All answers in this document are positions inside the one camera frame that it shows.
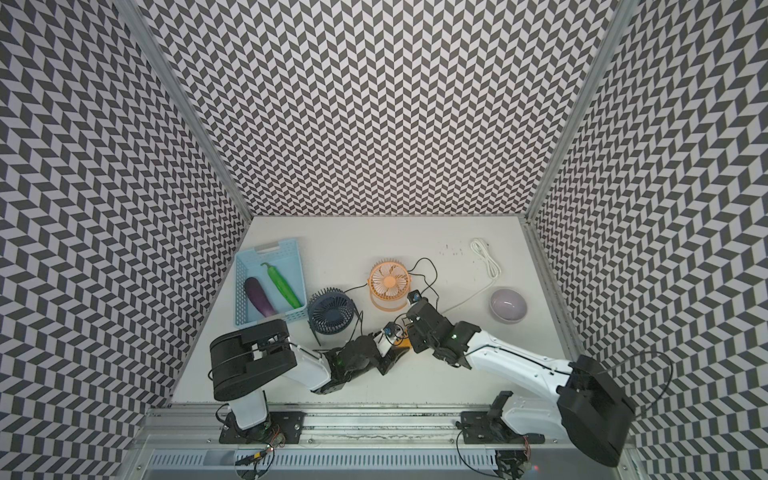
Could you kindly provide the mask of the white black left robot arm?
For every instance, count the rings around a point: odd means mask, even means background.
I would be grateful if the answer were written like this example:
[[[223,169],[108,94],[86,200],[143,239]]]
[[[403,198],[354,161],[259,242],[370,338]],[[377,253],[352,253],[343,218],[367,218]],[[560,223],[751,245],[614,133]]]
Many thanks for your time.
[[[387,374],[407,351],[401,340],[385,332],[311,351],[292,342],[287,323],[277,319],[214,339],[208,379],[214,399],[229,407],[231,427],[249,432],[270,422],[265,387],[274,380],[285,377],[325,395],[371,370]]]

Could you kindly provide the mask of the orange power strip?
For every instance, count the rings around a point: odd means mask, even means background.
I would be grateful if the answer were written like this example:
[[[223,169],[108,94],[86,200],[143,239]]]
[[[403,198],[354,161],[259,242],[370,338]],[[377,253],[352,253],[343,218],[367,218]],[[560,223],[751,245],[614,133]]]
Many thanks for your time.
[[[402,330],[395,334],[394,346],[401,347],[401,348],[411,347],[411,343],[408,338],[408,333],[405,330]]]

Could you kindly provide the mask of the green toy pepper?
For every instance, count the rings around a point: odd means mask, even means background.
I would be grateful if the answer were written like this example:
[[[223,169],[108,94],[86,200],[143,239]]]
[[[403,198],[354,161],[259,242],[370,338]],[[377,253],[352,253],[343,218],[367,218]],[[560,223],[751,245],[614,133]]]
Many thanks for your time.
[[[301,301],[293,291],[292,287],[289,285],[287,280],[283,277],[283,275],[280,273],[280,271],[273,265],[269,263],[262,263],[262,266],[264,266],[267,269],[267,274],[269,278],[271,279],[273,285],[277,288],[278,292],[282,295],[282,297],[287,301],[287,303],[293,308],[298,309],[302,306]]]

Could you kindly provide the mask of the aluminium corner post left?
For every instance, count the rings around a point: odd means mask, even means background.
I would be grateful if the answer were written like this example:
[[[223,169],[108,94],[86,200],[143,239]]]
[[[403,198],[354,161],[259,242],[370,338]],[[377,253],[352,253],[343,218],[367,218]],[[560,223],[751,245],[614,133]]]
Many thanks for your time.
[[[113,4],[129,28],[139,48],[149,61],[160,83],[170,96],[170,99],[176,106],[224,189],[228,192],[240,214],[250,223],[253,216],[244,196],[230,175],[225,162],[222,160],[167,58],[156,43],[155,37],[139,11],[137,3],[135,1],[116,0]]]

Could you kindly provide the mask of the purple toy eggplant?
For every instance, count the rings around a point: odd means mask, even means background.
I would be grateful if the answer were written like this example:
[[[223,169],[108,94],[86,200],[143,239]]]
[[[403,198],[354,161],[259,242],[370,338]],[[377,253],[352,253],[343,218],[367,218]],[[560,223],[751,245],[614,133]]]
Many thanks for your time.
[[[243,288],[250,303],[263,317],[268,318],[278,314],[257,278],[248,277],[244,281]]]

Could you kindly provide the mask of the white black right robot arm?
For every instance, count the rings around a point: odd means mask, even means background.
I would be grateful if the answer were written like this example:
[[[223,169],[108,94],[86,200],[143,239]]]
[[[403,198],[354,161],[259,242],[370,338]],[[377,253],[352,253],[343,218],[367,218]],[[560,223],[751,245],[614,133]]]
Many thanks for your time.
[[[575,361],[535,354],[508,344],[479,326],[451,323],[419,292],[408,294],[408,337],[416,353],[453,368],[497,375],[534,395],[533,405],[509,398],[500,404],[500,421],[516,434],[565,435],[591,460],[619,465],[637,403],[596,359]]]

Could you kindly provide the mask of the aluminium front rail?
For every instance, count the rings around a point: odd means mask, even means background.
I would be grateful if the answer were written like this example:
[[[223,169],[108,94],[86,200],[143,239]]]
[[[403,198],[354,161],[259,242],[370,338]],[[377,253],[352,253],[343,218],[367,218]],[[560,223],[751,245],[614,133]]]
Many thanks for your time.
[[[151,411],[120,467],[121,479],[635,479],[625,455],[605,467],[565,434],[492,426],[479,405],[288,403],[271,408],[273,436],[240,439],[227,408]]]

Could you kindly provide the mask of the aluminium corner post right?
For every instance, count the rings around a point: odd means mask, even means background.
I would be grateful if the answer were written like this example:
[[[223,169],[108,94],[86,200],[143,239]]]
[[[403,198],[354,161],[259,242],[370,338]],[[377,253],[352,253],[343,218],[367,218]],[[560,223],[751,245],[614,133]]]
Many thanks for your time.
[[[567,117],[562,134],[556,143],[541,181],[536,188],[529,208],[526,211],[524,218],[528,223],[533,222],[549,194],[580,125],[589,110],[591,102],[601,85],[605,72],[613,59],[616,49],[621,43],[624,32],[629,27],[638,5],[639,1],[637,0],[621,0],[617,3],[617,8],[608,25],[606,35],[600,42],[579,95]]]

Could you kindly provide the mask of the dark blue desk fan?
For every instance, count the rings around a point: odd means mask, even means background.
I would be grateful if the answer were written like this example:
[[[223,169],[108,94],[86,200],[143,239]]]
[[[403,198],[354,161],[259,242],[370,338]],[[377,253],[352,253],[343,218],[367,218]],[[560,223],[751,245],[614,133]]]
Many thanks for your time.
[[[333,287],[315,292],[307,304],[308,324],[318,344],[320,335],[342,333],[359,319],[359,314],[354,301],[343,290]]]

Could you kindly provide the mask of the light blue plastic basket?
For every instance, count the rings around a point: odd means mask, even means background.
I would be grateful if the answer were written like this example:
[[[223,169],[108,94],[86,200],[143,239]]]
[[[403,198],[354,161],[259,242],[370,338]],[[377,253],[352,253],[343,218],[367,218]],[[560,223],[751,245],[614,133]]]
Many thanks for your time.
[[[262,263],[275,266],[302,303],[298,309],[293,309],[278,292],[267,274],[267,269]],[[266,244],[240,251],[235,256],[235,294],[234,294],[234,326],[237,329],[253,326],[257,323],[282,318],[286,322],[297,322],[307,319],[307,302],[303,265],[296,238],[280,240],[276,243]],[[244,292],[244,281],[248,277],[255,277],[261,283],[268,299],[277,310],[278,314],[272,317],[263,317],[250,303]]]

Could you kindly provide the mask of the orange desk fan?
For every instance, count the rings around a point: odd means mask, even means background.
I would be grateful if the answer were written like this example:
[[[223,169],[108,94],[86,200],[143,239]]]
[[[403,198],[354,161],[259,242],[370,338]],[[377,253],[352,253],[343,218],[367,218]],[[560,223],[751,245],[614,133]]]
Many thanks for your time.
[[[397,312],[408,304],[411,274],[398,261],[377,262],[370,271],[367,284],[373,306],[381,311]]]

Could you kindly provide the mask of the aluminium corner post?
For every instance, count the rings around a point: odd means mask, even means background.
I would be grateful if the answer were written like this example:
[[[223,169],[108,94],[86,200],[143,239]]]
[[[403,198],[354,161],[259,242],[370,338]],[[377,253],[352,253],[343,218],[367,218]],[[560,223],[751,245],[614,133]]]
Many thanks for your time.
[[[149,61],[160,83],[170,96],[170,99],[176,106],[224,189],[228,192],[240,214],[250,223],[253,216],[244,196],[230,175],[225,162],[222,160],[167,58],[156,43],[155,37],[139,11],[137,3],[135,1],[116,0],[113,4],[129,28],[139,48]]]
[[[591,102],[601,85],[605,72],[613,59],[616,49],[621,43],[624,32],[629,27],[638,5],[639,1],[637,0],[621,0],[617,3],[617,8],[608,25],[606,35],[600,42],[579,95],[567,117],[562,134],[556,143],[541,181],[536,188],[529,208],[526,211],[524,218],[528,223],[533,222],[549,194],[580,125],[589,110]]]

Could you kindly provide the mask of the lilac bowl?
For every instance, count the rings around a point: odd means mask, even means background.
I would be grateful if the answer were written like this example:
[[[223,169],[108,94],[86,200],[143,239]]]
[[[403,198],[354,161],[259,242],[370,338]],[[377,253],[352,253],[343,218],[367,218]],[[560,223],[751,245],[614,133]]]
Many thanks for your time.
[[[516,324],[528,313],[526,299],[517,291],[508,288],[495,290],[490,298],[490,310],[501,323]]]

